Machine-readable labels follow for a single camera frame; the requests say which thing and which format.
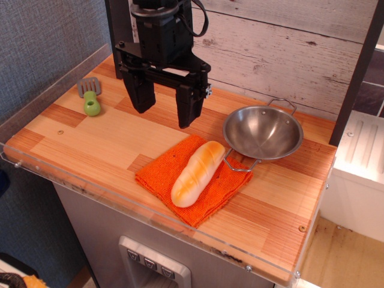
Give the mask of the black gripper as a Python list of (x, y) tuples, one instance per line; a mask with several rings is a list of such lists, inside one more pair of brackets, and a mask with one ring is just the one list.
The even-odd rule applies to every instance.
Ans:
[(211, 67), (193, 53), (194, 38), (206, 33), (208, 18), (204, 18), (202, 30), (195, 32), (191, 8), (132, 8), (131, 15), (136, 20), (139, 41), (120, 41), (116, 49), (133, 107), (145, 113), (156, 103), (156, 83), (173, 88), (179, 127), (189, 127), (211, 94)]

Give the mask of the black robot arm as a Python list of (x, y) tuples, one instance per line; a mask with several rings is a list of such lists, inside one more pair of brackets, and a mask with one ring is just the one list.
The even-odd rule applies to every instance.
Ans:
[(178, 125), (187, 128), (200, 116), (211, 94), (210, 65), (192, 51), (194, 38), (208, 30), (204, 18), (200, 33), (193, 30), (192, 1), (133, 1), (138, 43), (120, 41), (119, 70), (136, 111), (144, 113), (156, 102), (154, 85), (176, 91)]

